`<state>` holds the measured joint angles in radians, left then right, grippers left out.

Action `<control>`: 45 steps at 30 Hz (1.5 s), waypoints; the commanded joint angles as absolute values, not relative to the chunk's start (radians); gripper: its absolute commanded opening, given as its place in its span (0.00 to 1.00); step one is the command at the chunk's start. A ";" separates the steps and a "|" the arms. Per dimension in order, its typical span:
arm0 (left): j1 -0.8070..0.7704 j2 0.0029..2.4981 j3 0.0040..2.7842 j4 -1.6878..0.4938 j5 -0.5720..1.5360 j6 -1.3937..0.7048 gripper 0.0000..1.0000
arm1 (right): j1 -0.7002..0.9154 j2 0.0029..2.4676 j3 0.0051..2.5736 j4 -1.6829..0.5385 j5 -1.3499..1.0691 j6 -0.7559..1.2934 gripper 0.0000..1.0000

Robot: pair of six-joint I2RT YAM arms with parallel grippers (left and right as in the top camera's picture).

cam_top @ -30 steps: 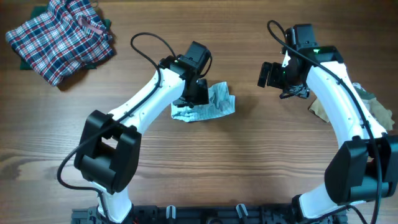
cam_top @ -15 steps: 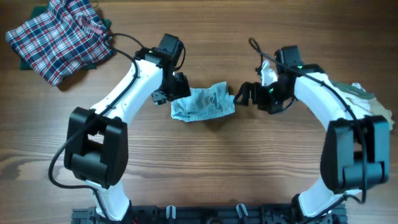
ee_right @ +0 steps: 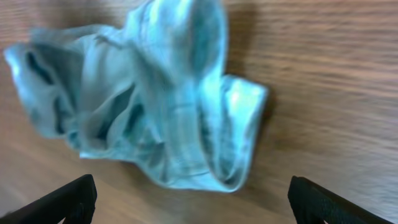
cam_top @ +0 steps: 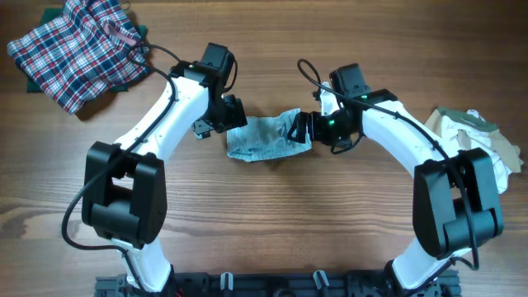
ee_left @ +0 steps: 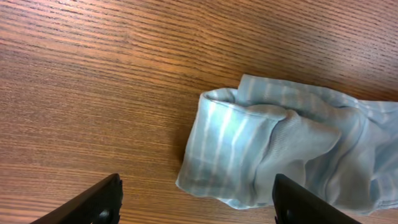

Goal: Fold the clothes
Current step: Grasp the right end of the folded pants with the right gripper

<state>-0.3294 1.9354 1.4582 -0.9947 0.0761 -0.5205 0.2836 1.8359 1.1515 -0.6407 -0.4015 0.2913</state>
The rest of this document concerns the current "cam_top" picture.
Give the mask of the light blue striped cloth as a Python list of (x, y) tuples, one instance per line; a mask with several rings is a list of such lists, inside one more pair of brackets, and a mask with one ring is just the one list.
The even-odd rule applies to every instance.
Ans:
[(287, 139), (300, 109), (284, 111), (276, 117), (249, 116), (247, 124), (227, 132), (227, 156), (245, 162), (286, 158), (312, 148), (311, 141), (297, 143)]

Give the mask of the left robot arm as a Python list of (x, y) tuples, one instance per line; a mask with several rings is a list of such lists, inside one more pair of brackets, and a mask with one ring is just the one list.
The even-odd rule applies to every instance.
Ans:
[(126, 272), (99, 277), (96, 296), (175, 296), (174, 269), (158, 235), (167, 215), (165, 163), (188, 129), (197, 138), (244, 126), (242, 102), (227, 93), (231, 58), (182, 61), (153, 108), (113, 144), (87, 152), (82, 221), (108, 240)]

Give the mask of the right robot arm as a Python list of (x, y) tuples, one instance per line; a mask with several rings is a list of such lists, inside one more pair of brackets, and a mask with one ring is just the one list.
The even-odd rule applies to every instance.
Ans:
[(453, 148), (415, 120), (386, 89), (357, 96), (325, 90), (320, 111), (299, 112), (287, 138), (316, 141), (332, 153), (355, 148), (351, 134), (386, 149), (413, 179), (407, 249), (372, 272), (380, 293), (409, 296), (437, 284), (456, 263), (479, 268), (479, 248), (502, 234), (502, 207), (491, 157), (481, 148)]

